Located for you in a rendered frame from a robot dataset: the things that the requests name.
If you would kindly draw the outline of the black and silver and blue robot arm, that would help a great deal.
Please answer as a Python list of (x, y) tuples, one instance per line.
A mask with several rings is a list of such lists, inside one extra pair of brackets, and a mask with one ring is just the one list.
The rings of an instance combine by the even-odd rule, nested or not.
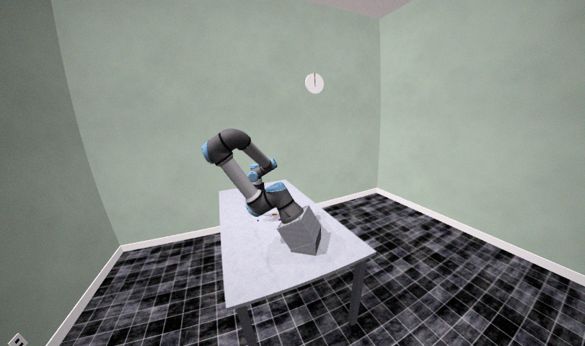
[[(236, 148), (240, 151), (243, 150), (256, 162), (256, 164), (250, 165), (251, 170), (248, 176), (233, 158), (232, 151)], [(260, 185), (262, 176), (274, 170), (278, 165), (273, 158), (269, 159), (251, 141), (248, 134), (233, 128), (225, 129), (208, 140), (203, 145), (202, 152), (206, 161), (221, 167), (244, 195), (246, 209), (252, 216), (258, 217), (277, 208), (281, 222), (286, 224), (303, 214), (303, 208), (294, 201), (284, 183), (277, 182), (265, 188), (265, 192), (254, 186)]]

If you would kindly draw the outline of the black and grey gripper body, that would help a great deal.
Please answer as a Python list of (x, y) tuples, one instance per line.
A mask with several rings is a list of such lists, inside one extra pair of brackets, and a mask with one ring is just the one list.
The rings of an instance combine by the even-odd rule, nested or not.
[(264, 186), (264, 182), (262, 182), (260, 185), (254, 185), (255, 187), (258, 187), (259, 190), (261, 190), (262, 192), (265, 192), (265, 186)]

